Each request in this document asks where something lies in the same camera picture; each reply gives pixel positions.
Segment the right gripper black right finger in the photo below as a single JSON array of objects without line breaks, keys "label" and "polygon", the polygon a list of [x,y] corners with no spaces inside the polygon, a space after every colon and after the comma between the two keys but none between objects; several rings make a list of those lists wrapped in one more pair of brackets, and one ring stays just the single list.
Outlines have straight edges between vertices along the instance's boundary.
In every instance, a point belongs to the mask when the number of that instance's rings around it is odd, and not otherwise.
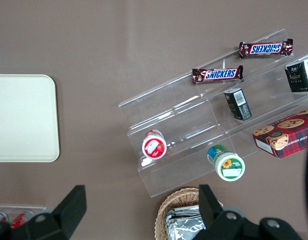
[{"label": "right gripper black right finger", "polygon": [[205,229],[199,232],[201,240],[237,240],[243,232],[243,218],[225,211],[219,204],[209,185],[199,185],[199,211]]}]

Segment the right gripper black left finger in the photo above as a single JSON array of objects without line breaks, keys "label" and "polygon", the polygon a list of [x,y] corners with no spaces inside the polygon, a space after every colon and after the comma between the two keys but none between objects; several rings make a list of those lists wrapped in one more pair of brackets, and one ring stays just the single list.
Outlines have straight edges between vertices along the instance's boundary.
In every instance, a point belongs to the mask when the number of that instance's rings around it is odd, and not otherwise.
[{"label": "right gripper black left finger", "polygon": [[86,189],[76,185],[52,212],[34,216],[27,222],[29,240],[68,240],[87,210]]}]

